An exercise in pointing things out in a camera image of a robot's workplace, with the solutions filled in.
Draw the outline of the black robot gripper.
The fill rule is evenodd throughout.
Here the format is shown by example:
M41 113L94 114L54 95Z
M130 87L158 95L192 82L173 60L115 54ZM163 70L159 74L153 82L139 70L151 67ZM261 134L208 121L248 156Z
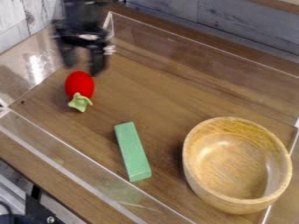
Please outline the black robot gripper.
M62 0L63 14L53 20L54 39L66 67L78 62L77 47L90 49L89 70L98 76L107 68L107 55L115 52L110 32L99 26L103 9L113 0Z

